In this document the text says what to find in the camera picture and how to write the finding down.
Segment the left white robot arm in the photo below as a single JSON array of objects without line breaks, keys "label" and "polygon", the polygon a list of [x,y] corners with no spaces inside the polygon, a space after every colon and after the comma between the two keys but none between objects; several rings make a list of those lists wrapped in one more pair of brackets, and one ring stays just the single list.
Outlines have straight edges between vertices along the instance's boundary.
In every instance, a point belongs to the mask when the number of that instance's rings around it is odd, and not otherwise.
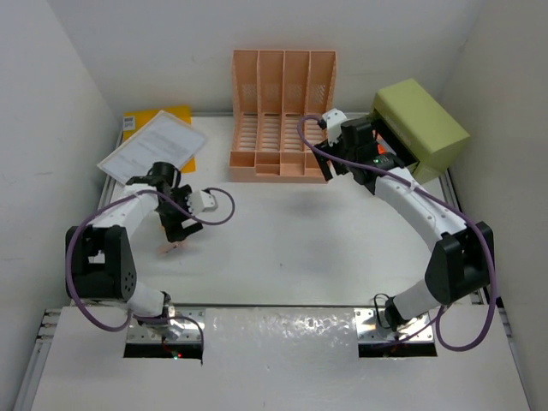
[{"label": "left white robot arm", "polygon": [[203,229],[195,222],[192,201],[205,192],[181,186],[181,171],[174,165],[156,162],[143,176],[130,178],[124,197],[96,211],[65,235],[65,287],[80,312],[99,329],[122,331],[129,325],[101,323],[86,309],[84,300],[111,301],[128,306],[128,315],[161,318],[167,295],[138,281],[130,238],[150,213],[159,215],[168,242],[175,245]]}]

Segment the green drawer cabinet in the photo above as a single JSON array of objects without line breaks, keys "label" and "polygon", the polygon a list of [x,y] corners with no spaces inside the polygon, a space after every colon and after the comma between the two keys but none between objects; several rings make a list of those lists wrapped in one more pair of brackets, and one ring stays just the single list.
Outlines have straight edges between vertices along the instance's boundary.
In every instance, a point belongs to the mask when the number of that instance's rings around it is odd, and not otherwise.
[{"label": "green drawer cabinet", "polygon": [[470,140],[470,133],[414,79],[379,89],[371,114],[409,152],[408,166],[419,183],[442,175]]}]

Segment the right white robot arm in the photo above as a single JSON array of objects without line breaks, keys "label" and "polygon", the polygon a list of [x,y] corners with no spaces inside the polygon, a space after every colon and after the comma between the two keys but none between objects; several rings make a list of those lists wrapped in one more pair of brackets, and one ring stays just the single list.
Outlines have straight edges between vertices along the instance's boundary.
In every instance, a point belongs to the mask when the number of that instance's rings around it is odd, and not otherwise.
[{"label": "right white robot arm", "polygon": [[349,119],[332,110],[322,115],[318,125],[327,134],[314,153],[325,180],[352,174],[358,184],[395,209],[431,252],[423,279],[387,300],[379,320],[383,327],[396,331],[490,283],[491,228],[483,222],[468,223],[427,197],[412,175],[416,158],[382,120]]}]

